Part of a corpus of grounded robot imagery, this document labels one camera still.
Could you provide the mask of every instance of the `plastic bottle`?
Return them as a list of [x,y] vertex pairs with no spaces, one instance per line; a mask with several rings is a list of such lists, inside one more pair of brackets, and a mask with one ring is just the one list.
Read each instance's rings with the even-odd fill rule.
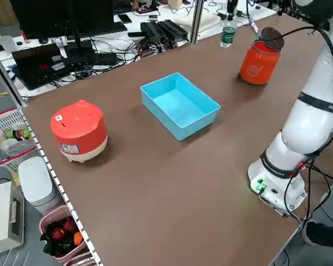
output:
[[235,31],[237,30],[237,20],[232,15],[228,15],[223,21],[221,36],[221,47],[228,48],[232,45]]

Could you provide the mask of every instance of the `brown table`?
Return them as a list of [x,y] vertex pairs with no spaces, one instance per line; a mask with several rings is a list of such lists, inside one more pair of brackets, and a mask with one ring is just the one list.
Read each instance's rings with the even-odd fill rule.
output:
[[[282,16],[259,21],[280,32],[303,22]],[[220,36],[74,82],[31,100],[31,127],[108,266],[267,265],[297,227],[251,192],[247,167],[281,129],[323,44],[321,37],[286,38],[267,86],[237,79],[254,40],[241,27],[229,49]],[[221,105],[215,122],[179,142],[142,105],[140,86],[182,73]],[[58,151],[51,116],[79,99],[99,106],[108,148],[83,164]],[[333,175],[333,145],[318,165]],[[313,178],[312,196],[325,189]]]

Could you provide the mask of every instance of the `blue tray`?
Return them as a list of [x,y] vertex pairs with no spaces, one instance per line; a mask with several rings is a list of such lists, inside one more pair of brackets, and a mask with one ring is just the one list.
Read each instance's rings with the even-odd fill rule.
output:
[[220,105],[180,73],[140,87],[143,105],[177,140],[211,124]]

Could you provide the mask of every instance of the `white basket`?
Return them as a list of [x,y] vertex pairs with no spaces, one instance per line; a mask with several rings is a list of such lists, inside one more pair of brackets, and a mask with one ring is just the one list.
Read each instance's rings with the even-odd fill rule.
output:
[[[4,112],[0,112],[0,129],[5,133],[12,130],[12,125],[17,123],[24,123],[22,115],[17,108],[12,108]],[[39,151],[36,147],[29,149],[21,153],[20,155],[10,157],[8,159],[2,160],[0,158],[0,166],[4,166],[11,172],[18,171],[18,166],[24,160],[27,160],[31,157],[40,156]]]

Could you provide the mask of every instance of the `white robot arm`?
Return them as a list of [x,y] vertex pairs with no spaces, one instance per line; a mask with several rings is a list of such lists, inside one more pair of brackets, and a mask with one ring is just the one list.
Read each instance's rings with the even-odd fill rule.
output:
[[[329,22],[333,45],[333,0],[294,0],[316,22]],[[282,214],[306,198],[301,163],[315,158],[333,135],[333,56],[327,44],[291,113],[273,142],[248,168],[251,189]]]

